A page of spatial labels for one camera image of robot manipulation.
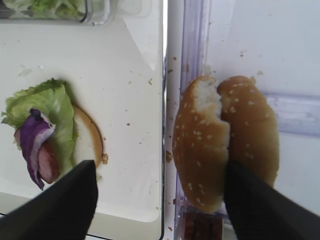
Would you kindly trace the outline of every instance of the clear plastic container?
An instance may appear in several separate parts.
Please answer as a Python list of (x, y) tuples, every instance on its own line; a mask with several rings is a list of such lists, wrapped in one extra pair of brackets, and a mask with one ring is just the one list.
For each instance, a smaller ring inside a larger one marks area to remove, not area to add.
[(1, 22), (101, 25), (111, 21), (118, 0), (1, 0)]
[[(275, 189), (320, 215), (320, 5), (316, 0), (185, 0), (180, 91), (197, 77), (255, 77), (274, 109), (280, 168)], [(175, 239), (197, 213), (177, 176)], [(232, 229), (226, 209), (220, 216)]]

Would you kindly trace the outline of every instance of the sesame seed bun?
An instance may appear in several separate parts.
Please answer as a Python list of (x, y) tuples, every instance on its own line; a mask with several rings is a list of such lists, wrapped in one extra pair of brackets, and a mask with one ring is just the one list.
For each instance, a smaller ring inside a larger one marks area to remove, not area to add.
[(273, 187), (279, 169), (275, 112), (254, 78), (234, 76), (218, 86), (221, 119), (230, 124), (229, 160), (238, 161)]
[(220, 119), (217, 82), (205, 76), (186, 89), (174, 124), (174, 163), (188, 200), (206, 213), (223, 200), (229, 124)]

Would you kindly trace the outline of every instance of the lettuce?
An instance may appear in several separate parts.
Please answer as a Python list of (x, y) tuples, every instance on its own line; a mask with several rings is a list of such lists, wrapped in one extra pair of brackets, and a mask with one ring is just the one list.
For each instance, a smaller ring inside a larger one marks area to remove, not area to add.
[(3, 3), (15, 11), (12, 18), (80, 20), (86, 13), (85, 0), (3, 0)]
[(20, 129), (30, 116), (30, 109), (35, 108), (46, 115), (55, 124), (54, 134), (49, 141), (60, 166), (60, 176), (71, 170), (75, 163), (76, 132), (74, 109), (62, 80), (48, 80), (27, 90), (16, 92), (6, 100), (6, 109), (1, 115), (3, 124), (15, 130)]

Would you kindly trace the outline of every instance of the white tray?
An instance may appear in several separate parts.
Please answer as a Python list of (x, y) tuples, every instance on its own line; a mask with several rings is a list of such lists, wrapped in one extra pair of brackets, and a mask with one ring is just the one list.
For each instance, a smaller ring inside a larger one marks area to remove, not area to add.
[[(0, 25), (0, 110), (20, 89), (64, 79), (106, 137), (109, 161), (98, 169), (102, 180), (89, 231), (95, 236), (149, 240), (163, 232), (160, 2), (152, 1), (148, 17), (125, 20), (128, 27), (117, 18), (108, 27)], [(40, 190), (13, 143), (14, 129), (0, 124), (0, 132), (0, 213), (6, 214)]]

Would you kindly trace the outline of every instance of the ham slice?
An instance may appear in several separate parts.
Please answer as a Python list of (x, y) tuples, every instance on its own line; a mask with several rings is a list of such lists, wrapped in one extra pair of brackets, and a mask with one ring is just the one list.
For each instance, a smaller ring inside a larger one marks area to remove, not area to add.
[[(20, 129), (14, 133), (14, 138), (18, 145), (20, 145)], [(41, 178), (47, 184), (52, 184), (60, 175), (60, 167), (54, 150), (48, 140), (42, 144), (39, 150), (38, 160)]]

